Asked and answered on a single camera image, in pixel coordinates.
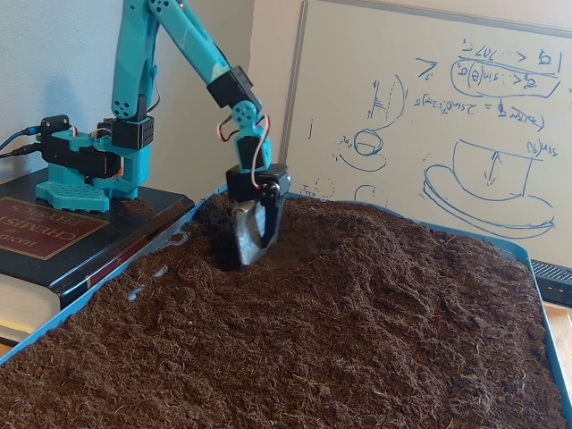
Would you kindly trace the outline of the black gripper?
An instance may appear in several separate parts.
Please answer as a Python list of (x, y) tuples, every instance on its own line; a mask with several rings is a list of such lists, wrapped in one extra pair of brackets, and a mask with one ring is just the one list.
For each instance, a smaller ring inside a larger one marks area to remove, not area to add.
[(226, 172), (229, 199), (240, 202), (233, 207), (232, 218), (243, 266), (254, 264), (277, 238), (291, 177), (285, 164), (271, 164), (267, 170), (255, 172), (255, 182), (237, 165)]

